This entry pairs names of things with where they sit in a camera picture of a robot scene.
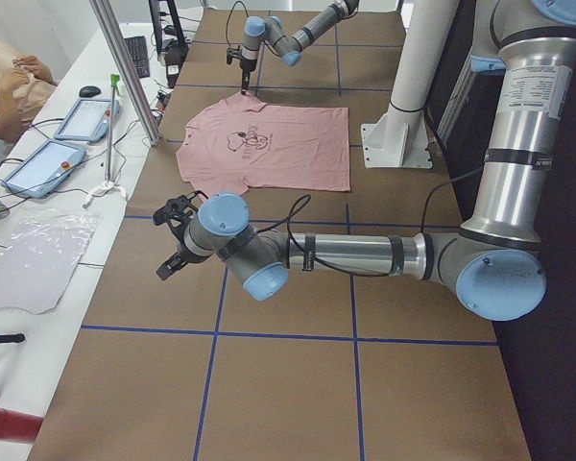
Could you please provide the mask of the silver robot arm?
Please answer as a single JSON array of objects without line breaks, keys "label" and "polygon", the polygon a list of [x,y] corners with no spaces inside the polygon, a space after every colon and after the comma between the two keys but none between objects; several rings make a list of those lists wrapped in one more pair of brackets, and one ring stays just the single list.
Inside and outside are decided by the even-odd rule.
[{"label": "silver robot arm", "polygon": [[482,166],[466,173],[477,195],[459,229],[409,238],[295,234],[288,220],[257,229],[237,190],[193,181],[200,206],[183,195],[154,214],[178,240],[158,276],[216,256],[263,301],[300,263],[306,271],[323,266],[355,277],[431,280],[493,321],[531,312],[546,290],[534,222],[575,65],[576,1],[478,2],[470,70],[501,75],[503,83]]},{"label": "silver robot arm", "polygon": [[242,73],[241,94],[245,95],[250,88],[251,75],[256,69],[263,44],[287,66],[294,66],[300,61],[306,48],[335,25],[354,16],[359,4],[359,1],[352,0],[334,1],[291,35],[285,33],[281,19],[277,16],[249,16],[245,22],[242,43],[227,49],[227,64],[239,60]]}]

